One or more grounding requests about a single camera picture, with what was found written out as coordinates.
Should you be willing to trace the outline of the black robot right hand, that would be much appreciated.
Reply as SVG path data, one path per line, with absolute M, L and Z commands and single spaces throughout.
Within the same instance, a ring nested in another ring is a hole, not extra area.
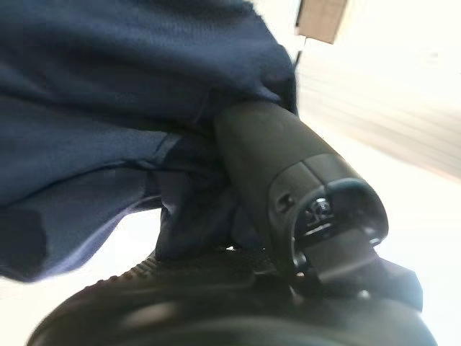
M 176 262 L 149 257 L 71 296 L 30 345 L 434 345 L 411 270 L 379 257 L 377 193 L 320 136 L 269 103 L 214 122 L 262 237 Z

